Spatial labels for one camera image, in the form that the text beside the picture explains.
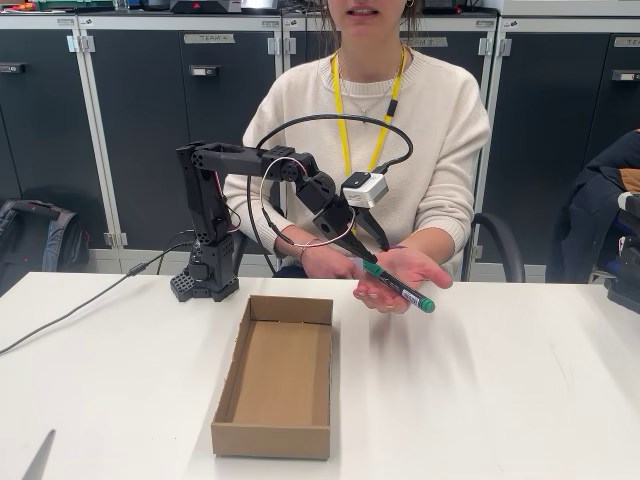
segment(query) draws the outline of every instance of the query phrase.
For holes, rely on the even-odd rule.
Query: open cardboard tray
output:
[[[211,424],[215,454],[329,458],[332,309],[249,298]]]

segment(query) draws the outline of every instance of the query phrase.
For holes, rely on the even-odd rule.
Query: woman's mouth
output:
[[[357,18],[373,17],[378,14],[378,11],[371,7],[355,7],[347,10],[347,14]]]

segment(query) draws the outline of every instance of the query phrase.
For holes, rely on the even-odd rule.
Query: white camera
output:
[[[384,175],[355,172],[342,184],[342,192],[352,207],[372,208],[389,191]]]

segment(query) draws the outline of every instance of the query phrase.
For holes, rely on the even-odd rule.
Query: bracelet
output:
[[[300,256],[298,257],[298,262],[300,262],[301,265],[302,265],[302,255],[304,255],[304,252],[307,250],[307,248],[314,247],[313,245],[309,246],[309,244],[315,242],[316,240],[318,239],[312,238],[311,240],[309,240],[307,243],[305,243],[303,246],[300,247]]]

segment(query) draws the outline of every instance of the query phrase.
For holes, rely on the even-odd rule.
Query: white sweater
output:
[[[464,247],[473,216],[473,178],[478,152],[489,137],[489,121],[480,100],[478,84],[466,70],[412,51],[413,62],[402,76],[398,107],[392,122],[405,131],[414,144],[413,155],[392,166],[386,174],[389,193],[371,209],[387,233],[391,244],[400,243],[411,233],[429,227],[446,231],[455,243],[456,253]],[[378,83],[343,82],[342,104],[345,113],[362,114],[346,92],[367,108],[390,90],[393,80]],[[389,105],[388,95],[368,112],[382,119]],[[249,125],[243,142],[257,142],[278,125],[317,113],[335,113],[329,59],[308,63],[287,71],[273,84]],[[366,171],[376,143],[379,127],[348,121],[351,171]],[[338,122],[322,120],[295,125],[276,135],[265,148],[276,145],[311,153],[320,170],[329,174],[337,188],[346,179],[340,147]],[[403,155],[406,145],[389,133],[379,164]],[[242,219],[242,231],[255,238],[246,202],[246,177],[230,175],[225,184],[228,205]],[[268,195],[270,183],[265,184]],[[269,228],[260,210],[259,179],[253,180],[253,214],[260,238],[271,251],[276,234]],[[292,186],[287,192],[283,218],[267,206],[271,220],[280,230],[291,224],[324,239],[313,225],[313,215],[296,198]],[[356,236],[373,252],[375,241],[361,228]],[[453,274],[460,255],[443,267]]]

